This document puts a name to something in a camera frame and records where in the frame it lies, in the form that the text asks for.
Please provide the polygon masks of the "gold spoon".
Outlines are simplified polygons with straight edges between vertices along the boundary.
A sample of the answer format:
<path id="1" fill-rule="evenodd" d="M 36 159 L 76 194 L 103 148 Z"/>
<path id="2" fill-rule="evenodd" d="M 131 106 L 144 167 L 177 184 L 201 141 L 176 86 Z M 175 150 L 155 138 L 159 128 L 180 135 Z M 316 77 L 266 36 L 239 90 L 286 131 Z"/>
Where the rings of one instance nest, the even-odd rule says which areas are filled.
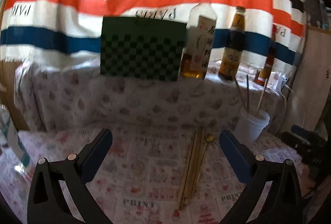
<path id="1" fill-rule="evenodd" d="M 205 148 L 203 150 L 202 155 L 199 156 L 199 158 L 198 158 L 198 165 L 196 168 L 194 183 L 193 183 L 193 187 L 192 187 L 192 196 L 194 196 L 196 188 L 197 188 L 199 180 L 200 180 L 200 175 L 201 175 L 201 171 L 203 169 L 203 164 L 204 164 L 204 160 L 206 158 L 207 150 L 208 150 L 209 146 L 211 144 L 213 144 L 213 141 L 214 141 L 214 135 L 212 133 L 207 133 L 204 136 Z"/>

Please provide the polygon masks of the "teal white object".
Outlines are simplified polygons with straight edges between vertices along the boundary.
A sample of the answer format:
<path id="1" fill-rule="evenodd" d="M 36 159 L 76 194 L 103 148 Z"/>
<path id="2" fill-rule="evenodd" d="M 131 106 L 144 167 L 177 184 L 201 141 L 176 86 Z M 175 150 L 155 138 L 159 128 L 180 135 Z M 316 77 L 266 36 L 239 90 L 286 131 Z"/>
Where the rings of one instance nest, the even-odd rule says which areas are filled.
<path id="1" fill-rule="evenodd" d="M 31 170 L 30 155 L 18 136 L 7 107 L 1 105 L 1 142 L 3 141 L 6 141 L 6 144 L 12 149 L 19 160 L 18 165 L 15 166 L 15 170 L 22 175 L 27 175 Z"/>

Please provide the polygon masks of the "beige cabinet panel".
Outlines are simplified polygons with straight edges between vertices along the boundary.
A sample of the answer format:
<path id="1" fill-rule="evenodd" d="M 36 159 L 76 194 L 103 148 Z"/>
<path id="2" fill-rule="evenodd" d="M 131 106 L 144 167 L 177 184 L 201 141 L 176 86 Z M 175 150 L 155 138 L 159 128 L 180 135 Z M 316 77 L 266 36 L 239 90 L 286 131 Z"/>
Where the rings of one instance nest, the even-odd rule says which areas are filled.
<path id="1" fill-rule="evenodd" d="M 330 31 L 307 27 L 305 46 L 287 101 L 280 132 L 298 125 L 313 131 L 330 91 Z"/>

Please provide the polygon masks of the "white plastic cup stack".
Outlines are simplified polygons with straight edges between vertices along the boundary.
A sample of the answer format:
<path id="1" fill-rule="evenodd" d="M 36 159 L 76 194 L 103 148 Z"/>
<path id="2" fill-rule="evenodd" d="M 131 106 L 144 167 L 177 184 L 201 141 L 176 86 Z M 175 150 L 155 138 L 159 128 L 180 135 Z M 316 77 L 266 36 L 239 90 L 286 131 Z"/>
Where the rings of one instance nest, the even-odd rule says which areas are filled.
<path id="1" fill-rule="evenodd" d="M 249 150 L 253 149 L 254 142 L 260 136 L 266 126 L 268 126 L 270 116 L 267 112 L 259 110 L 257 116 L 255 113 L 247 112 L 244 108 L 240 111 L 240 118 L 236 125 L 234 136 L 240 144 L 247 146 Z"/>

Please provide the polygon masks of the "small red-capped sauce bottle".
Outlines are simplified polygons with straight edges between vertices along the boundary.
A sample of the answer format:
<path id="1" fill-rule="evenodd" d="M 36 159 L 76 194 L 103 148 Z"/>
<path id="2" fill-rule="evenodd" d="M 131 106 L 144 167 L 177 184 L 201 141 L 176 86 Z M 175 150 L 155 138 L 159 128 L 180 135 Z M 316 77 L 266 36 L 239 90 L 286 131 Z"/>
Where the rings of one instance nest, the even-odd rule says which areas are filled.
<path id="1" fill-rule="evenodd" d="M 266 81 L 269 79 L 270 74 L 272 72 L 274 59 L 276 57 L 276 31 L 277 27 L 275 24 L 272 26 L 272 38 L 270 41 L 270 46 L 268 50 L 268 55 L 264 64 L 264 67 L 261 70 L 258 70 L 254 79 L 254 82 L 260 86 L 266 85 L 268 82 Z"/>

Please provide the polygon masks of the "printed patterned tablecloth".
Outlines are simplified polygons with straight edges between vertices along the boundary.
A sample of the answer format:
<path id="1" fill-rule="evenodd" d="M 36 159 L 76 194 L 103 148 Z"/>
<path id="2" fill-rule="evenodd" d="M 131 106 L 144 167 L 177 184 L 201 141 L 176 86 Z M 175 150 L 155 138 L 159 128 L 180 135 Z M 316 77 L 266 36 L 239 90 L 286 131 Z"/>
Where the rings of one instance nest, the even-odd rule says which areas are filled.
<path id="1" fill-rule="evenodd" d="M 207 150 L 199 185 L 189 205 L 175 209 L 187 151 L 202 126 L 218 136 L 235 129 L 246 93 L 216 74 L 175 83 L 106 77 L 91 61 L 69 69 L 35 63 L 1 63 L 3 94 L 31 165 L 63 160 L 91 142 L 100 129 L 113 133 L 110 148 L 88 190 L 114 223 L 217 223 L 238 200 L 240 183 L 217 142 Z M 276 132 L 285 114 L 283 97 L 266 89 L 261 104 L 270 123 L 255 153 L 270 161 L 300 156 Z"/>

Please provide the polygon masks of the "dark sauce bottle yellow label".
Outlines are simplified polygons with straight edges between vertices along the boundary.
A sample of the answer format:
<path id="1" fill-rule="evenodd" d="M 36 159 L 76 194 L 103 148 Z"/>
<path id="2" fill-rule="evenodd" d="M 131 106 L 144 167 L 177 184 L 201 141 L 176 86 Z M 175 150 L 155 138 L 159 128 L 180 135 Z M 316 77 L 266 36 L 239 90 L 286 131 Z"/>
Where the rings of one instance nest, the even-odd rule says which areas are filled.
<path id="1" fill-rule="evenodd" d="M 242 6 L 236 7 L 236 12 L 229 29 L 218 72 L 218 76 L 225 81 L 233 81 L 236 77 L 242 52 L 245 48 L 245 11 L 246 9 Z"/>

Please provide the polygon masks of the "clear liquor bottle amber liquid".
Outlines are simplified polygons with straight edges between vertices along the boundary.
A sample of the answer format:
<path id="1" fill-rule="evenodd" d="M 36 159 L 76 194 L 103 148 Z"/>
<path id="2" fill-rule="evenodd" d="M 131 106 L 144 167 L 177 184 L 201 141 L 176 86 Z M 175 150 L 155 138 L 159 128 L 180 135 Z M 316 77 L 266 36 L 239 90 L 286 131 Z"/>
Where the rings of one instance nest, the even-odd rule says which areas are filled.
<path id="1" fill-rule="evenodd" d="M 217 14 L 210 0 L 200 0 L 189 14 L 186 45 L 183 50 L 180 75 L 204 79 L 209 64 L 216 30 Z"/>

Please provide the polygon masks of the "green checkered box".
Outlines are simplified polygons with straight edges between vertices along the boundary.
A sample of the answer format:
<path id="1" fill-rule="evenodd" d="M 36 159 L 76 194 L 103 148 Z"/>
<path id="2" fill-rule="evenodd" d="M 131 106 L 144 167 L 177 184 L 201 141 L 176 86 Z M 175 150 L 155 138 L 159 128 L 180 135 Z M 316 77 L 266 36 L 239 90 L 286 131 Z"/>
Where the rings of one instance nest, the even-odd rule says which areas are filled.
<path id="1" fill-rule="evenodd" d="M 175 82 L 186 44 L 186 24 L 104 17 L 100 42 L 102 75 Z"/>

